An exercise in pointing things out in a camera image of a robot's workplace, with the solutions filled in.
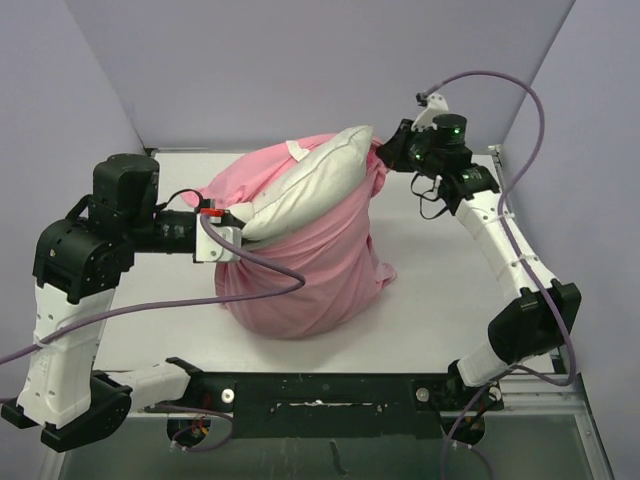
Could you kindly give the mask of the pink pillow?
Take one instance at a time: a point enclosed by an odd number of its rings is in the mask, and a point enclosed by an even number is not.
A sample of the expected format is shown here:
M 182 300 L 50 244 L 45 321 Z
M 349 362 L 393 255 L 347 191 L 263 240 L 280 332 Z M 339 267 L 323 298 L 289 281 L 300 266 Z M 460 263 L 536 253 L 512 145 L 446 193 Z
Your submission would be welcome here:
M 244 223 L 242 238 L 268 242 L 292 234 L 328 213 L 364 181 L 373 127 L 347 128 L 313 150 L 286 146 L 295 165 L 249 202 L 228 211 Z

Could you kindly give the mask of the pink satin rose pillowcase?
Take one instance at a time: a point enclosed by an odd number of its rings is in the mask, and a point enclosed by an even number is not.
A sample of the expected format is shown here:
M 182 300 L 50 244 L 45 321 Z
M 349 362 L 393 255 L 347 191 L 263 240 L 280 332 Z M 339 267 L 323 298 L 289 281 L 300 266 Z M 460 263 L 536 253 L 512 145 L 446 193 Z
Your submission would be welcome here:
M 335 135 L 292 141 L 313 150 Z M 184 201 L 194 206 L 201 198 L 210 199 L 215 207 L 228 210 L 231 205 L 253 200 L 295 165 L 287 142 L 240 157 L 208 185 L 189 188 L 182 196 Z M 382 190 L 388 172 L 375 153 L 379 144 L 373 135 L 364 181 L 328 213 L 272 241 L 245 240 L 246 250 L 302 275 L 302 288 L 276 296 L 274 290 L 290 285 L 289 277 L 248 260 L 216 265 L 217 296 L 268 294 L 264 299 L 224 303 L 224 309 L 242 327 L 278 339 L 324 333 L 370 306 L 395 279 L 394 268 L 378 259 L 370 234 L 370 201 Z

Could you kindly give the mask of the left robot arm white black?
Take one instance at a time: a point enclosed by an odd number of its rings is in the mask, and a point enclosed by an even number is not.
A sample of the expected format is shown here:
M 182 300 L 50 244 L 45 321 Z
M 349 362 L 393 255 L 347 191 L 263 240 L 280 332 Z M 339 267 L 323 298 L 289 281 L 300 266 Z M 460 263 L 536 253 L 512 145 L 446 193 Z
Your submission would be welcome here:
M 1 416 L 19 429 L 41 426 L 41 441 L 62 453 L 112 435 L 132 410 L 169 402 L 190 411 L 204 387 L 172 358 L 128 373 L 94 370 L 121 276 L 138 253 L 192 254 L 196 217 L 158 206 L 159 164 L 116 154 L 93 171 L 93 190 L 40 235 L 33 275 L 36 327 L 20 394 Z

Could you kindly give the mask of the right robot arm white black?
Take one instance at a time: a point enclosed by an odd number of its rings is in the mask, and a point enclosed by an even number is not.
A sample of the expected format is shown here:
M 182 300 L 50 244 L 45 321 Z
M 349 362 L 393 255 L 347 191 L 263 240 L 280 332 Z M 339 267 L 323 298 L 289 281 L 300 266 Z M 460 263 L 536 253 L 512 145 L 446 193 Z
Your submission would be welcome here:
M 376 150 L 391 170 L 433 181 L 437 199 L 483 252 L 507 301 L 489 323 L 486 341 L 456 361 L 458 376 L 445 384 L 446 399 L 459 409 L 478 401 L 481 385 L 567 346 L 581 303 L 576 285 L 562 283 L 524 238 L 492 171 L 473 161 L 466 124 L 451 113 L 427 126 L 404 119 Z

